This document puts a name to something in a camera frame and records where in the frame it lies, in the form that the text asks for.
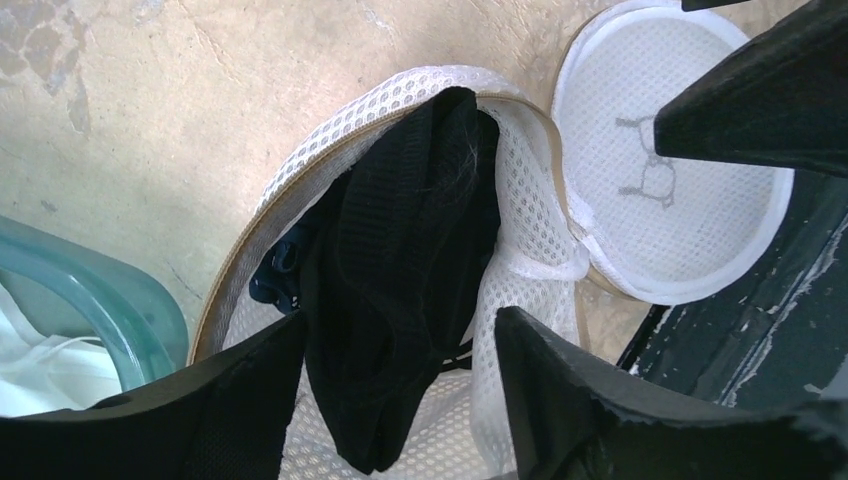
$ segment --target black garment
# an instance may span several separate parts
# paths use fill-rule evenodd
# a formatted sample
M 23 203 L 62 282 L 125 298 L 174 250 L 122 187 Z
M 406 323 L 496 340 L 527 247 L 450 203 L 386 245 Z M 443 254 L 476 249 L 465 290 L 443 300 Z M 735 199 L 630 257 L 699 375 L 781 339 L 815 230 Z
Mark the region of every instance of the black garment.
M 424 392 L 461 354 L 497 232 L 497 139 L 472 91 L 426 102 L 344 179 L 301 267 L 312 390 L 364 473 L 397 460 Z

